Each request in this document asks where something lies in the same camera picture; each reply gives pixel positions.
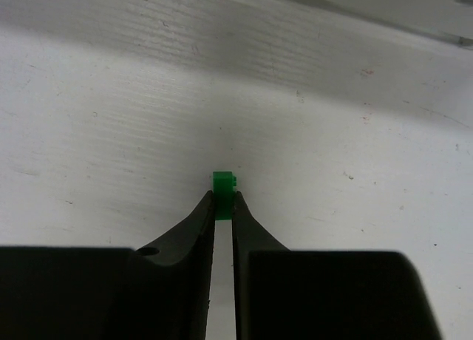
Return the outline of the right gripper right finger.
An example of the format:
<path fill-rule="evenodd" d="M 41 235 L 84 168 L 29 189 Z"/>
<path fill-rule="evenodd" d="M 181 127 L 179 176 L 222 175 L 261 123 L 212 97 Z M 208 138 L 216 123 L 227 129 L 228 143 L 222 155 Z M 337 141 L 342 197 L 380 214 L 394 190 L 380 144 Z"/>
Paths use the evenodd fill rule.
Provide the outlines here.
<path fill-rule="evenodd" d="M 439 339 L 413 264 L 394 251 L 292 251 L 232 215 L 238 339 Z"/>

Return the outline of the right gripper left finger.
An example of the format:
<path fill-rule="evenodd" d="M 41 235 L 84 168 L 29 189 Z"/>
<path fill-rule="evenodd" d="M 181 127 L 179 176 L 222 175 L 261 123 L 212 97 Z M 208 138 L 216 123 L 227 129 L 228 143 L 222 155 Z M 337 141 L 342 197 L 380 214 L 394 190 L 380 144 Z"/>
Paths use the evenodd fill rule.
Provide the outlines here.
<path fill-rule="evenodd" d="M 141 248 L 4 246 L 3 339 L 204 339 L 214 196 Z"/>

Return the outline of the small green lego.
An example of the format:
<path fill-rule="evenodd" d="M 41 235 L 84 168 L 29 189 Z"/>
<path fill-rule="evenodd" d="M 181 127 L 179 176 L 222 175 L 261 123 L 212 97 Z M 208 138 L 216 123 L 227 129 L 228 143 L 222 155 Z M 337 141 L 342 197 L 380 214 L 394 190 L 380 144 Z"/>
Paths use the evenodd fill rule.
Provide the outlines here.
<path fill-rule="evenodd" d="M 212 183 L 215 220 L 230 220 L 237 190 L 237 177 L 232 171 L 214 171 Z"/>

